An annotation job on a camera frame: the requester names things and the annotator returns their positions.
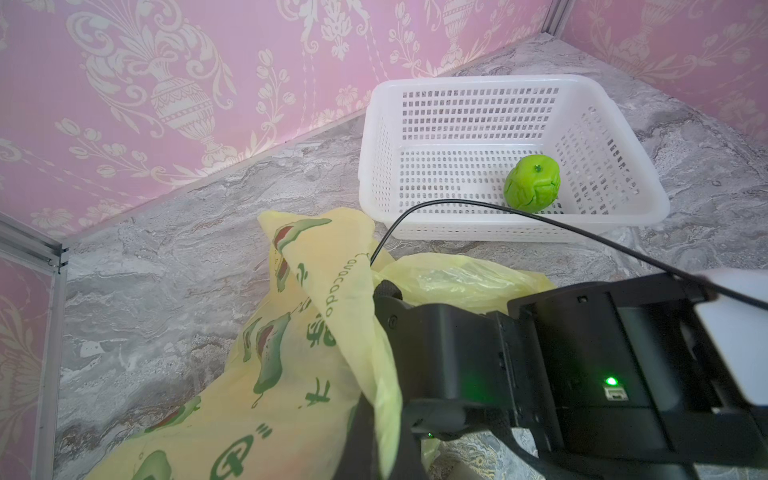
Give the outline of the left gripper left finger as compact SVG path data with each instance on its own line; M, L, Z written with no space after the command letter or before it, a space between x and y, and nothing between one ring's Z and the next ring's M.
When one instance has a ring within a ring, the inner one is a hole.
M333 480L379 480L378 442L373 406L361 395L352 416Z

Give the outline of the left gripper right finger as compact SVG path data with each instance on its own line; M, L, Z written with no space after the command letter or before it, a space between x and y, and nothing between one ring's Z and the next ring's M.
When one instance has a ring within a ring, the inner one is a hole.
M428 436L422 421L413 421L405 413L401 415L401 429L395 462L395 480L428 480L422 464L421 441Z

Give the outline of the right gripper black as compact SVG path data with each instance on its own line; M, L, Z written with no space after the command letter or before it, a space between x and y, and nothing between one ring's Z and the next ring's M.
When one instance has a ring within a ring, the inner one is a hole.
M538 345L530 326L501 312L412 306L388 280L375 287L373 300L395 360L403 420L414 435L487 430L493 412L513 427L534 424Z

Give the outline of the yellow plastic bag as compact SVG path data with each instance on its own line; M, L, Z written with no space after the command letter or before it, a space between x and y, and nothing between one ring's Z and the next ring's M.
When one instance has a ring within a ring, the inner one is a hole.
M268 211L270 290L224 372L156 425L124 441L94 479L329 479L361 395L374 408L381 479L393 475L402 396L373 294L384 280L415 305L474 313L550 290L543 274L463 255L392 258L364 213Z

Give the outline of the green apple fruit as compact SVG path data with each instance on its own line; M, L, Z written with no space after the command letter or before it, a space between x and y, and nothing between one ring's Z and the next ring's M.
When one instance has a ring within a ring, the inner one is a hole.
M538 213L557 199L559 190L560 165L546 155L529 155L507 175L504 198L510 208Z

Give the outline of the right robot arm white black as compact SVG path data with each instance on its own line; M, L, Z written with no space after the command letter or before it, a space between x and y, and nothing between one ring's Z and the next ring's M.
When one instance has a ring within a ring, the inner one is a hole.
M692 479L767 464L767 275L587 282L471 312L374 293L417 437L528 430L548 478Z

